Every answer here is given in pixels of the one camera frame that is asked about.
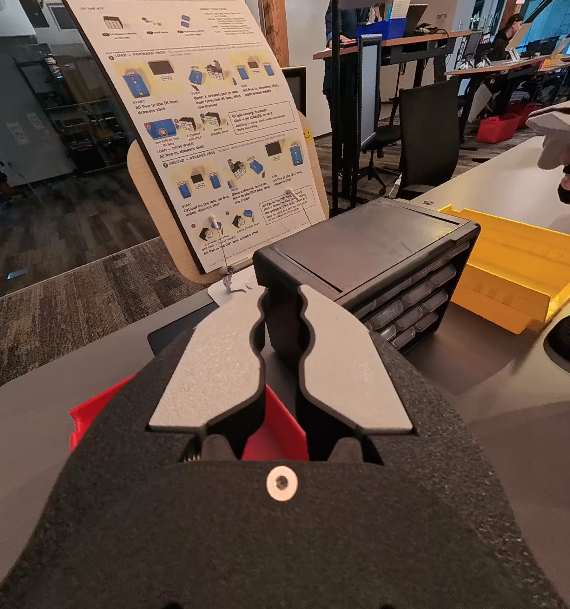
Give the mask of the wooden office desk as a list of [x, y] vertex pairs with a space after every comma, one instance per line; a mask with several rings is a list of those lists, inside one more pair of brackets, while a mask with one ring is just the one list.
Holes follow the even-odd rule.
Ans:
[[370, 38], [377, 38], [381, 46], [388, 49], [387, 52], [383, 52], [383, 65], [395, 65], [434, 57], [447, 57], [453, 53], [456, 40], [466, 38], [472, 33], [471, 30], [461, 30], [387, 40], [382, 40], [378, 34]]
[[495, 62], [491, 65], [475, 68], [457, 69], [446, 72], [447, 77], [459, 77], [461, 80], [472, 78], [486, 79], [500, 75], [513, 73], [514, 77], [526, 74], [550, 74], [561, 69], [570, 68], [570, 54], [551, 56], [537, 56], [516, 61]]

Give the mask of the red plastic bin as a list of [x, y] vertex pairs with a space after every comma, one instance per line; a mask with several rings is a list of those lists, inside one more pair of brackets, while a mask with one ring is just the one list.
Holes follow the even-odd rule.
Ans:
[[[71, 433], [69, 439], [71, 451], [75, 450], [101, 410], [133, 378], [134, 375], [131, 375], [123, 379], [69, 411], [70, 417], [75, 422], [75, 431]], [[247, 440], [242, 459], [244, 461], [309, 461], [304, 430], [268, 384], [266, 384], [264, 422]]]

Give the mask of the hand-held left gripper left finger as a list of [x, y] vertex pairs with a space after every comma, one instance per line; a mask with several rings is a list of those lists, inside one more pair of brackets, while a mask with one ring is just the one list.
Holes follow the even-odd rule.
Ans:
[[262, 426], [267, 296], [240, 293], [196, 326], [149, 420], [152, 431], [249, 437]]

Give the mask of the dark panel on stand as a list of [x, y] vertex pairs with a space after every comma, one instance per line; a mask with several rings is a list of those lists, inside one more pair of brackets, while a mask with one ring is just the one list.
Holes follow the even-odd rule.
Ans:
[[381, 51], [381, 34], [365, 34], [359, 37], [353, 194], [356, 194], [359, 179], [364, 177], [369, 181], [375, 179], [380, 184], [380, 196], [386, 193], [387, 185], [374, 165], [374, 153], [401, 140], [400, 126], [379, 126]]

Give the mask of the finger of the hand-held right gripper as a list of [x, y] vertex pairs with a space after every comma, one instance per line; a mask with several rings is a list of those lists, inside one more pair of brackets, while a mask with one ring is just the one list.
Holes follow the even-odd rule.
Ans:
[[528, 127], [543, 137], [537, 165], [552, 170], [570, 164], [570, 101], [532, 112]]

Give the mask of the black drawer cabinet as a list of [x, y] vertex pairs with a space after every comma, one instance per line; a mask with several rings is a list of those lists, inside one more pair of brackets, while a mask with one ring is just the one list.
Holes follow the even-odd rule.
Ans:
[[268, 289], [267, 333], [294, 373], [308, 330], [301, 330], [301, 285], [349, 311], [365, 306], [466, 240], [480, 226], [438, 211], [377, 199], [314, 224], [253, 255], [258, 284]]

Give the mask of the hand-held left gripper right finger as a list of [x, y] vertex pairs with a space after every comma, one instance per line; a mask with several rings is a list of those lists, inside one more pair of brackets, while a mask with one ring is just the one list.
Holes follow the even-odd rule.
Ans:
[[363, 436], [410, 433], [410, 417], [366, 327], [310, 286], [298, 293], [309, 333], [298, 364], [304, 398]]

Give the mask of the black office chair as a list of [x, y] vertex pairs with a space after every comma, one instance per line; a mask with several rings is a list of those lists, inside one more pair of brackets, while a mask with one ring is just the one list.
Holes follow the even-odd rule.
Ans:
[[412, 200], [449, 181], [459, 160], [457, 80], [400, 89], [401, 181]]

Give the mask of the yellow plastic bin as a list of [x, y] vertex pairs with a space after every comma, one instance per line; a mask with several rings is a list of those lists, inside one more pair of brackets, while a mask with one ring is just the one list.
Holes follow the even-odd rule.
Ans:
[[570, 301], [570, 235], [448, 205], [481, 231], [452, 302], [505, 330], [542, 328]]

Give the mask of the blue box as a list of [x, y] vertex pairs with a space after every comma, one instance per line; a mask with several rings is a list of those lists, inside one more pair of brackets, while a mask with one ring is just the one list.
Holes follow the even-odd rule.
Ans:
[[406, 21], [407, 18], [396, 18], [358, 26], [356, 30], [356, 39], [359, 39], [362, 35], [377, 34], [381, 34], [383, 40], [402, 38], [406, 27]]

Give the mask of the red storage crate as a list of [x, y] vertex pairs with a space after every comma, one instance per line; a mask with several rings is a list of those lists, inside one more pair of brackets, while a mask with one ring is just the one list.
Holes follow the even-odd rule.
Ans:
[[527, 127], [529, 115], [542, 107], [536, 102], [510, 103], [502, 114], [481, 121], [475, 141], [494, 144], [512, 139], [516, 131]]

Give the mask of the printed instruction sheet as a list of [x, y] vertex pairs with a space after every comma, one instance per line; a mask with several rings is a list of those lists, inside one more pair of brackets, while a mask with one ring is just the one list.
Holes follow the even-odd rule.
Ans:
[[65, 1], [200, 273], [326, 218], [300, 115], [245, 1]]

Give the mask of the dark storage shelf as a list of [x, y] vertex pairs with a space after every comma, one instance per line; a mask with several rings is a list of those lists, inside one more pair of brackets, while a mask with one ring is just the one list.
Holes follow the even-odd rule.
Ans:
[[91, 57], [47, 54], [14, 62], [77, 174], [126, 164], [129, 137]]

